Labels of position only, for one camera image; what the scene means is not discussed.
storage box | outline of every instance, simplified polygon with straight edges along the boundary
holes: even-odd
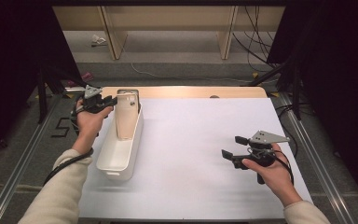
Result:
[[[103,171],[107,178],[128,180],[132,177],[143,127],[144,116],[141,106],[133,138],[131,140],[120,140],[117,138],[114,113],[112,125],[106,134],[103,148],[97,160],[97,168]]]

table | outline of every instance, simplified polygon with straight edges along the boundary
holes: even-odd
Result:
[[[117,89],[104,88],[103,93]],[[252,171],[236,170],[221,149],[244,154],[235,135],[257,130],[283,135],[275,110],[261,88],[139,87],[144,129],[134,173],[109,180],[95,166],[111,117],[94,143],[94,162],[80,200],[80,217],[142,221],[248,221],[283,219],[282,205]],[[208,99],[217,95],[220,99]],[[295,187],[310,194],[287,143]]]

